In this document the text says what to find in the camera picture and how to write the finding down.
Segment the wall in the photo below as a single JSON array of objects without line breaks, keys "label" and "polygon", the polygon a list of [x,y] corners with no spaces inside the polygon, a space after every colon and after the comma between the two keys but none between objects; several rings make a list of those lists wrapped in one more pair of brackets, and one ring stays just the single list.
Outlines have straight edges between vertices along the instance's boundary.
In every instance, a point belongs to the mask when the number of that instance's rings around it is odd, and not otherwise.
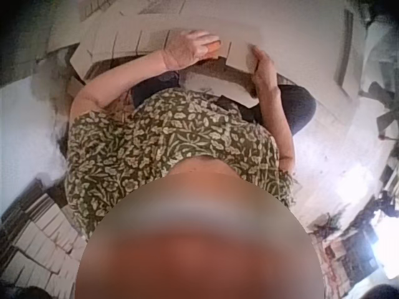
[{"label": "wall", "polygon": [[65,173],[50,88],[43,88],[39,99],[33,82],[30,76],[0,89],[0,214],[36,176],[50,185]]}]

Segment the dress sleeve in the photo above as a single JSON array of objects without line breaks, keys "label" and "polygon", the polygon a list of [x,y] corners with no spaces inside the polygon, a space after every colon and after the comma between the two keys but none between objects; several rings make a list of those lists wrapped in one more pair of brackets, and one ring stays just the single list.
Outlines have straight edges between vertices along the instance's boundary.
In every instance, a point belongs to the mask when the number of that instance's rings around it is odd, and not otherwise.
[{"label": "dress sleeve", "polygon": [[287,171],[279,169],[280,201],[288,208],[294,204],[292,186],[294,181]]}]

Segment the floral dress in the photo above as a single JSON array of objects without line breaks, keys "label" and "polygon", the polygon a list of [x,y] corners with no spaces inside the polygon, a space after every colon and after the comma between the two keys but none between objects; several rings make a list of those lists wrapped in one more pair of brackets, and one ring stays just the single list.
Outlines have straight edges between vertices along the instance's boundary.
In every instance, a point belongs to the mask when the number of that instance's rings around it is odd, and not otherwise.
[{"label": "floral dress", "polygon": [[79,116],[69,129],[67,200],[90,236],[119,200],[166,176],[185,158],[208,155],[243,179],[292,202],[292,178],[279,169],[279,151],[262,126],[243,120],[218,97],[171,88],[156,93],[124,120],[102,112]]}]

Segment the cardboard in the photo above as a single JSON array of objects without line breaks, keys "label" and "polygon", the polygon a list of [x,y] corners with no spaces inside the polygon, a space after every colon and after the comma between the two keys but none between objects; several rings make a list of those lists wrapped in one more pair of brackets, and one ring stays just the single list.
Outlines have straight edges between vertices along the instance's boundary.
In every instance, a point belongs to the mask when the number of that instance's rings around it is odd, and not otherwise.
[{"label": "cardboard", "polygon": [[168,30],[143,30],[137,45],[137,55],[145,55],[163,49],[168,33]]},{"label": "cardboard", "polygon": [[231,43],[226,65],[243,72],[253,74],[256,69],[257,59],[252,52],[252,45],[243,41]]},{"label": "cardboard", "polygon": [[223,42],[219,56],[227,58],[226,64],[249,74],[254,72],[256,59],[248,42],[260,41],[261,36],[252,26],[203,16],[142,14],[128,17],[120,13],[121,6],[117,8],[101,17],[100,24],[87,34],[89,41],[83,40],[71,58],[71,64],[82,80],[98,62],[162,49],[182,28],[202,28],[218,34]]}]

